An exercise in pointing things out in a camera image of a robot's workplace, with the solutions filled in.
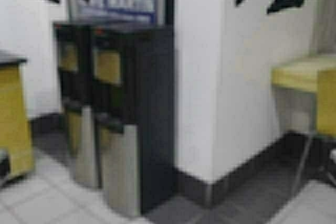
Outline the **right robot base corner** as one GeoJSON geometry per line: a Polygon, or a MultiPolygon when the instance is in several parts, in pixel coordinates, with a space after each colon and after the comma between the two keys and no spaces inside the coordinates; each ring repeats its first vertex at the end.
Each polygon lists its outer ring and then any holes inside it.
{"type": "Polygon", "coordinates": [[[329,153],[329,158],[328,158],[328,173],[335,184],[335,148],[332,149],[329,153]]]}

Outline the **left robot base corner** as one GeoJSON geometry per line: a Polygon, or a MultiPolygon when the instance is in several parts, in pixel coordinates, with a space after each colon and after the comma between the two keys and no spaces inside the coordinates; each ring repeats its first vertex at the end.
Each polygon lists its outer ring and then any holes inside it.
{"type": "Polygon", "coordinates": [[[1,185],[5,183],[10,175],[11,165],[9,153],[5,149],[1,149],[1,185]]]}

